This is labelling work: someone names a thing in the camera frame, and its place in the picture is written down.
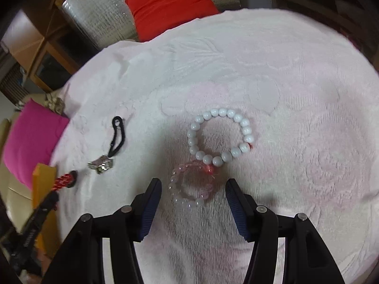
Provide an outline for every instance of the red pillow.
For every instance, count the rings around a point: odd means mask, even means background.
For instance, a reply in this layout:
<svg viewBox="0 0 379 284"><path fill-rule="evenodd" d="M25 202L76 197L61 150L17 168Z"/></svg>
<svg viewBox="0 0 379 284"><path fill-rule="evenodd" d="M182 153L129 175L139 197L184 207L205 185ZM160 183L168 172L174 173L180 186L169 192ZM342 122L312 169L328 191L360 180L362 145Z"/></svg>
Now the red pillow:
<svg viewBox="0 0 379 284"><path fill-rule="evenodd" d="M195 18L218 14L212 0L125 0L133 14L140 41Z"/></svg>

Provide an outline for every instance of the silver insulation foil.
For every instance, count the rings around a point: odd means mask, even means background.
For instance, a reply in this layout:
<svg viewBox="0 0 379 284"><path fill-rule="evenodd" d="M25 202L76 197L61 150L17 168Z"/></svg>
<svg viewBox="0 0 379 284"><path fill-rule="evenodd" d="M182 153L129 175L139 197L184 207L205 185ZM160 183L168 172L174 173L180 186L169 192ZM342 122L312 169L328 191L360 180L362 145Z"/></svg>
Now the silver insulation foil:
<svg viewBox="0 0 379 284"><path fill-rule="evenodd" d="M212 0L219 11L239 9L239 0ZM120 40L137 40L133 16L125 0L66 0L62 11L96 48Z"/></svg>

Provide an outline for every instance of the white bead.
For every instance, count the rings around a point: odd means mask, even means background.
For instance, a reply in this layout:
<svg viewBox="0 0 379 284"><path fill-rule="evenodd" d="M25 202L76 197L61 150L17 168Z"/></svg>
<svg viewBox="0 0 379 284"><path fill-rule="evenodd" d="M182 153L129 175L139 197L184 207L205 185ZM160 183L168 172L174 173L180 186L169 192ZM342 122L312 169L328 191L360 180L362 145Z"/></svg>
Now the white bead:
<svg viewBox="0 0 379 284"><path fill-rule="evenodd" d="M176 189L176 183L174 183L174 182L169 183L168 184L168 189L175 190Z"/></svg>
<svg viewBox="0 0 379 284"><path fill-rule="evenodd" d="M223 159L224 162L230 162L233 160L232 154L228 151L223 151L221 153L221 158Z"/></svg>
<svg viewBox="0 0 379 284"><path fill-rule="evenodd" d="M189 146L194 146L198 144L198 139L197 138L189 138L188 139L188 145Z"/></svg>
<svg viewBox="0 0 379 284"><path fill-rule="evenodd" d="M199 123L192 123L191 124L191 129L198 131L200 129L200 124Z"/></svg>
<svg viewBox="0 0 379 284"><path fill-rule="evenodd" d="M247 118L243 118L239 124L241 125L241 127L246 127L246 126L249 126L250 125L250 121L247 119Z"/></svg>
<svg viewBox="0 0 379 284"><path fill-rule="evenodd" d="M196 131L195 131L195 130L192 130L192 129L188 130L188 131L187 131L187 137L189 137L189 138L194 138L194 137L196 137Z"/></svg>
<svg viewBox="0 0 379 284"><path fill-rule="evenodd" d="M187 202L187 207L188 207L188 208L196 207L196 203L195 203L195 201L188 201L188 202Z"/></svg>
<svg viewBox="0 0 379 284"><path fill-rule="evenodd" d="M170 177L170 182L178 182L179 177L177 175Z"/></svg>
<svg viewBox="0 0 379 284"><path fill-rule="evenodd" d="M197 153L196 153L196 155L195 155L195 158L197 159L197 160L203 160L203 158L204 158L204 156L205 156L205 152L203 152L203 151L198 151Z"/></svg>
<svg viewBox="0 0 379 284"><path fill-rule="evenodd" d="M195 117L195 122L197 122L197 123L199 123L199 124L204 123L204 118L203 118L203 116L201 116L201 115L196 116L196 117Z"/></svg>
<svg viewBox="0 0 379 284"><path fill-rule="evenodd" d="M175 203L181 203L182 200L183 200L183 198L181 197L180 194L175 194L174 195L174 202Z"/></svg>
<svg viewBox="0 0 379 284"><path fill-rule="evenodd" d="M203 118L204 118L206 121L209 121L209 120L212 118L212 114L211 114L211 112L209 112L209 111L204 112L204 113L203 113Z"/></svg>
<svg viewBox="0 0 379 284"><path fill-rule="evenodd" d="M213 117L218 116L218 109L212 109L211 110L211 114L212 114Z"/></svg>
<svg viewBox="0 0 379 284"><path fill-rule="evenodd" d="M191 155L196 155L196 153L200 150L200 148L197 145L193 145L189 148L189 153Z"/></svg>
<svg viewBox="0 0 379 284"><path fill-rule="evenodd" d="M238 158L239 156L241 156L242 152L241 150L238 148L238 147L233 147L231 150L230 150L230 153L232 154L232 156L234 158Z"/></svg>
<svg viewBox="0 0 379 284"><path fill-rule="evenodd" d="M198 198L195 201L196 206L204 206L204 200L202 198Z"/></svg>
<svg viewBox="0 0 379 284"><path fill-rule="evenodd" d="M252 134L245 135L243 140L248 143L253 143L255 141L254 136Z"/></svg>
<svg viewBox="0 0 379 284"><path fill-rule="evenodd" d="M200 197L201 197L203 200L206 200L207 198L209 198L209 193L208 193L208 191L203 191L202 193L200 193Z"/></svg>
<svg viewBox="0 0 379 284"><path fill-rule="evenodd" d="M218 114L219 114L219 116L221 116L221 117L225 117L225 116L228 114L228 110L227 110L227 109L224 109L224 108L219 109Z"/></svg>
<svg viewBox="0 0 379 284"><path fill-rule="evenodd" d="M251 132L252 132L252 130L251 130L251 127L249 127L249 126L242 128L242 134L243 135L251 134Z"/></svg>
<svg viewBox="0 0 379 284"><path fill-rule="evenodd" d="M233 116L236 114L236 110L229 109L227 112L228 118L233 118Z"/></svg>
<svg viewBox="0 0 379 284"><path fill-rule="evenodd" d="M205 156L203 157L203 162L204 162L204 164L211 164L211 163L212 163L212 160L213 160L212 155L205 155Z"/></svg>
<svg viewBox="0 0 379 284"><path fill-rule="evenodd" d="M239 123L241 120L243 120L243 116L241 114L237 113L236 115L234 115L233 120L236 123Z"/></svg>
<svg viewBox="0 0 379 284"><path fill-rule="evenodd" d="M248 143L241 143L239 145L239 149L242 151L242 152L249 152L250 151L250 145Z"/></svg>
<svg viewBox="0 0 379 284"><path fill-rule="evenodd" d="M212 159L212 163L215 167L221 167L224 164L220 156L216 156Z"/></svg>

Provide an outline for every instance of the black tool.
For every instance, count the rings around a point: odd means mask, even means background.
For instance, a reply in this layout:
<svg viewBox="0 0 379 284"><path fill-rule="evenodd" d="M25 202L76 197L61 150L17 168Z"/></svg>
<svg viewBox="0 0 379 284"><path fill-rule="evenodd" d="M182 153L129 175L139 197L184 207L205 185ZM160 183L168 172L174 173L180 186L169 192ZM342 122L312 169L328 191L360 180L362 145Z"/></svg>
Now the black tool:
<svg viewBox="0 0 379 284"><path fill-rule="evenodd" d="M72 175L72 182L67 184L67 187L73 187L77 181L78 174L77 171L71 171L69 174ZM10 254L9 263L17 275L20 275L22 270L27 270L28 273L35 275L41 275L41 264L37 259L34 243L41 232L47 215L56 207L58 201L59 195L53 189L33 211L20 233L16 231L6 213L2 214L1 220L11 229L6 238L1 242L1 245Z"/></svg>
<svg viewBox="0 0 379 284"><path fill-rule="evenodd" d="M133 242L141 242L149 233L161 193L162 183L154 178L130 206L99 218L82 215L41 284L104 284L103 238L110 238L114 282L143 284Z"/></svg>
<svg viewBox="0 0 379 284"><path fill-rule="evenodd" d="M342 275L310 219L304 213L294 218L276 215L242 193L235 179L225 187L226 198L238 232L254 242L243 284L272 284L278 238L285 237L283 284L344 284Z"/></svg>
<svg viewBox="0 0 379 284"><path fill-rule="evenodd" d="M162 184L155 178L130 206L100 218L82 215L41 284L105 284L103 238L111 242L114 283L143 284L133 242L141 242L149 233L161 193ZM283 284L344 284L332 255L305 214L294 218L276 215L242 193L234 179L226 183L226 197L239 233L254 242L243 284L273 283L279 237L286 238ZM4 268L1 253L0 263ZM0 272L0 280L20 284L14 275Z"/></svg>

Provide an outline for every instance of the white fuzzy blanket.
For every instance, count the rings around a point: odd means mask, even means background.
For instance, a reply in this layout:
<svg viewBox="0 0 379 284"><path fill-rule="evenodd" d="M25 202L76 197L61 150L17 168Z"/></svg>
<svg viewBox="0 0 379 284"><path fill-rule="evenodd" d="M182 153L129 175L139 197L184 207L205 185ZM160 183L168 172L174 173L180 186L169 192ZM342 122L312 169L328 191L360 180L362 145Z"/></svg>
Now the white fuzzy blanket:
<svg viewBox="0 0 379 284"><path fill-rule="evenodd" d="M162 199L150 234L136 244L145 283L242 283L253 245L238 234L225 198L224 184L235 178L276 213L305 212L353 283L379 253L378 91L377 73L348 40L287 11L225 12L148 43L112 45L62 94L71 122L52 164L59 174L79 171L77 187L60 192L62 238L81 214L111 214L158 177ZM214 107L248 117L255 147L221 168L205 208L176 206L170 172L193 159L186 131ZM86 163L108 151L115 115L126 120L126 143L114 168L96 175ZM200 133L213 153L242 140L228 118ZM280 242L275 283L283 254Z"/></svg>

